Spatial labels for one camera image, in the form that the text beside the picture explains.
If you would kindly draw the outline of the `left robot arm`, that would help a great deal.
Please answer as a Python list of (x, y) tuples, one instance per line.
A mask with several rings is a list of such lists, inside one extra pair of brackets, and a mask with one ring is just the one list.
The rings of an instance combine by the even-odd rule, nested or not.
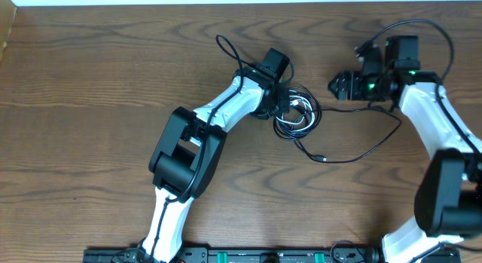
[(261, 63), (238, 69), (230, 86), (208, 104), (169, 117), (148, 163), (156, 196), (140, 262), (170, 262), (182, 246), (188, 211), (212, 180), (229, 131), (246, 115), (268, 120), (288, 111), (282, 76), (290, 64), (271, 48)]

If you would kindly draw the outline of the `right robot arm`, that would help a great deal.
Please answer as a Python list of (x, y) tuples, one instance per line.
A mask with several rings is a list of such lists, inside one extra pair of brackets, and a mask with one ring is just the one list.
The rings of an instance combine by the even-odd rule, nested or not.
[(481, 140), (472, 134), (446, 96), (441, 78), (420, 68), (415, 35), (372, 41), (357, 50), (359, 71), (339, 72), (328, 84), (338, 100), (392, 101), (421, 138), (429, 167), (414, 199), (414, 215), (386, 234), (367, 262), (421, 262), (443, 258), (443, 249), (481, 233), (481, 188), (463, 191), (463, 181), (481, 184)]

